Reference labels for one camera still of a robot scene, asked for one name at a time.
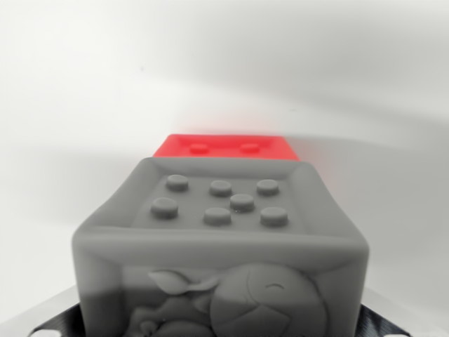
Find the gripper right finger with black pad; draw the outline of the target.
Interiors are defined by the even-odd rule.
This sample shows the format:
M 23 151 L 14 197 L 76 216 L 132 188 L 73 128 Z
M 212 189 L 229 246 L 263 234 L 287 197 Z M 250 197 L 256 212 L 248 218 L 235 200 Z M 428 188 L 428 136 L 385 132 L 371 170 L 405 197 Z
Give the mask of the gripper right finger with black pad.
M 358 336 L 448 336 L 444 330 L 366 287 L 358 318 Z

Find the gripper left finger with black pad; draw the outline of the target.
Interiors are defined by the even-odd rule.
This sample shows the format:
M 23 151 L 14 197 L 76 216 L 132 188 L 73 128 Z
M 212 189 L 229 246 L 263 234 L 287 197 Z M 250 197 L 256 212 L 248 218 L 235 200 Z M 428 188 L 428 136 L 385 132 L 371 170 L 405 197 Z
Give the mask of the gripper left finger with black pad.
M 1 336 L 31 336 L 44 329 L 56 330 L 62 336 L 84 336 L 75 286 L 2 323 Z

